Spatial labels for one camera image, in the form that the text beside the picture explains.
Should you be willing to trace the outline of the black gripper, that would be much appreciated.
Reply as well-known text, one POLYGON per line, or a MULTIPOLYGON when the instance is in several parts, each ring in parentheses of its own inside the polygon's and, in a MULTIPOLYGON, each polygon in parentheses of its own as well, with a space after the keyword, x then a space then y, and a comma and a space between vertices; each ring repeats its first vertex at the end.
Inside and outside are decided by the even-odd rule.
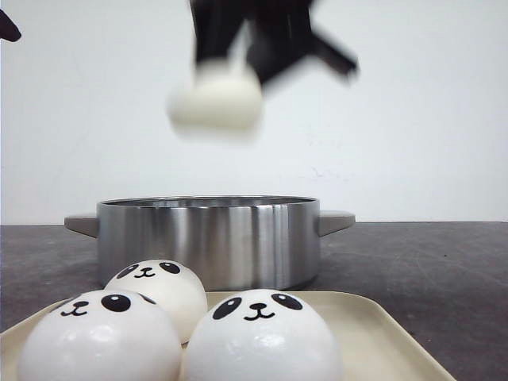
MULTIPOLYGON (((195 54, 198 66, 212 60, 227 60, 229 48, 245 21, 275 24, 277 21, 307 19, 314 1, 190 1, 194 18, 195 54)), ((248 64, 260 84, 307 56, 315 56, 338 74, 348 76, 358 69, 358 60, 311 29, 293 27, 252 29, 248 64)))

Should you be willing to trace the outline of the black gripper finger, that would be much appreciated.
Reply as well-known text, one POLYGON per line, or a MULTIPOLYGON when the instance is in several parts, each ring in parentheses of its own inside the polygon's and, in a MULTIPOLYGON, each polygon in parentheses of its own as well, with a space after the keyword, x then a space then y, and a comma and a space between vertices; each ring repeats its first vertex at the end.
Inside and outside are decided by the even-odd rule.
POLYGON ((6 41, 18 41, 21 39, 19 28, 3 10, 0 10, 0 38, 6 41))

